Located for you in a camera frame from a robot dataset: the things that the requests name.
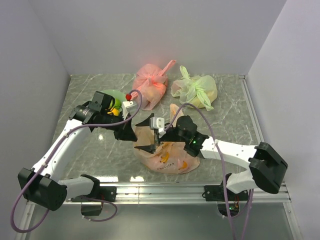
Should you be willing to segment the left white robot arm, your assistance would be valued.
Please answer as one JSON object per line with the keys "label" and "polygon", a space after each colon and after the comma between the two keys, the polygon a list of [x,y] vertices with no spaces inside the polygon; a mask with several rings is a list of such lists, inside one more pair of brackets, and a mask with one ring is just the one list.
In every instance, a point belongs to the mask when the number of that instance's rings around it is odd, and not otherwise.
{"label": "left white robot arm", "polygon": [[96,91],[92,100],[76,106],[70,113],[63,131],[32,168],[22,168],[18,174],[21,196],[50,211],[56,211],[65,200],[84,196],[89,201],[101,195],[100,181],[90,175],[62,180],[64,169],[71,161],[83,140],[96,128],[113,131],[116,140],[137,141],[132,129],[133,115],[129,109],[136,107],[132,95],[126,94],[121,111],[115,115],[116,99]]}

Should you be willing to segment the orange plastic bag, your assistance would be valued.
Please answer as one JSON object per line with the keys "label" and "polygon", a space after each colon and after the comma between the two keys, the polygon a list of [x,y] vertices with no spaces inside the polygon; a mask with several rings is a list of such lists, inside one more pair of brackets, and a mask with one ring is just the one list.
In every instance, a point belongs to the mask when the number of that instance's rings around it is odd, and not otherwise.
{"label": "orange plastic bag", "polygon": [[[171,121],[179,107],[173,103],[169,107]],[[134,133],[137,136],[137,142],[133,143],[134,147],[149,146],[155,142],[154,133],[148,126],[136,126]],[[200,158],[187,154],[183,149],[184,146],[184,142],[164,142],[156,148],[155,153],[137,148],[134,148],[133,152],[142,164],[154,172],[186,174],[200,165]]]}

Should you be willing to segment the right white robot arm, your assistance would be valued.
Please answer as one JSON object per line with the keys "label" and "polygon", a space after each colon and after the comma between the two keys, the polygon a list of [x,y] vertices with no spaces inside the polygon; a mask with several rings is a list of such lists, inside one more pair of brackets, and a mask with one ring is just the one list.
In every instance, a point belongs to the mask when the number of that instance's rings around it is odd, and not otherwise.
{"label": "right white robot arm", "polygon": [[215,140],[198,132],[188,115],[179,116],[169,125],[151,114],[136,124],[135,134],[135,154],[155,172],[186,174],[200,165],[200,159],[216,159],[244,168],[240,173],[225,176],[220,194],[226,200],[257,188],[277,194],[288,169],[286,161],[270,144],[241,145]]}

